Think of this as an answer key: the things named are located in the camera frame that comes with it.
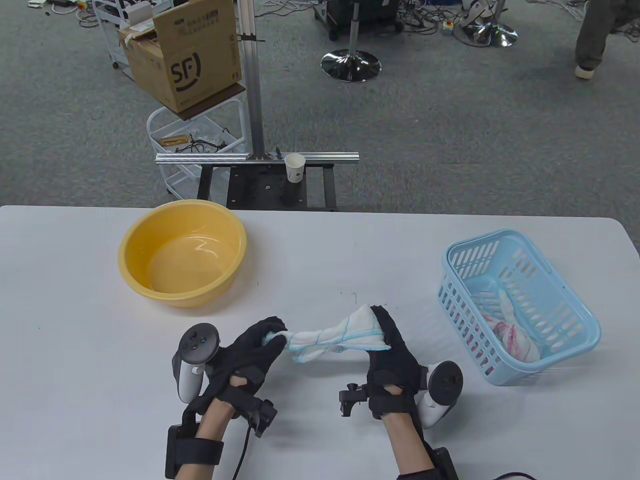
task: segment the pink cloth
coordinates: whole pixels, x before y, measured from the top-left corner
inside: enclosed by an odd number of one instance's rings
[[[502,342],[505,350],[516,360],[528,364],[540,360],[540,350],[531,337],[518,325],[513,304],[503,291],[500,294],[500,306],[504,320],[483,314],[484,320],[495,336]]]

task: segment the hand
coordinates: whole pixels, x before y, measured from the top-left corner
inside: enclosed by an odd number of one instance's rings
[[[367,384],[373,394],[385,395],[385,391],[399,394],[397,389],[384,388],[395,385],[406,393],[415,395],[420,390],[422,367],[407,349],[389,313],[382,307],[371,307],[371,310],[385,334],[385,343],[391,346],[391,350],[369,352]]]
[[[251,325],[230,346],[220,348],[213,359],[207,364],[209,386],[207,396],[215,397],[230,383],[245,392],[255,395],[264,383],[269,368],[278,358],[286,339],[277,335],[266,345],[262,341],[267,333],[276,333],[286,330],[284,323],[277,317],[269,317]],[[243,370],[253,370],[256,376],[243,375]],[[236,378],[246,378],[240,382]]]

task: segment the white table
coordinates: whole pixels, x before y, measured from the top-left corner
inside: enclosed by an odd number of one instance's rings
[[[170,360],[199,321],[223,344],[280,316],[292,330],[330,326],[363,303],[386,304],[421,362],[465,374],[458,406],[427,432],[461,480],[508,470],[540,480],[637,479],[640,260],[614,220],[238,212],[249,249],[213,310],[174,310],[134,294],[116,251],[139,209],[0,208],[0,465],[12,480],[163,478],[178,423]],[[493,387],[436,303],[450,243],[498,228],[525,232],[599,318],[602,341],[522,387]],[[338,391],[363,382],[361,352],[307,365],[283,356],[260,394],[279,413],[252,438],[241,477],[392,480],[383,427],[366,405],[340,417]],[[225,437],[229,480],[246,424]]]

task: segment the power strip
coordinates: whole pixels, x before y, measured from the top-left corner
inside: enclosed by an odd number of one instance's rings
[[[44,8],[46,3],[47,0],[29,0],[27,6],[31,8]]]
[[[76,2],[72,2],[71,0],[47,0],[47,3],[55,6],[76,6]]]

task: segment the light blue plastic basket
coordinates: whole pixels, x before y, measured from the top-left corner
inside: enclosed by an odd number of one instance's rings
[[[483,376],[505,385],[592,350],[600,325],[573,290],[525,235],[499,230],[454,243],[445,252],[438,299]],[[525,363],[507,353],[480,309],[503,319],[498,300],[505,290],[516,320],[540,348],[540,360]]]

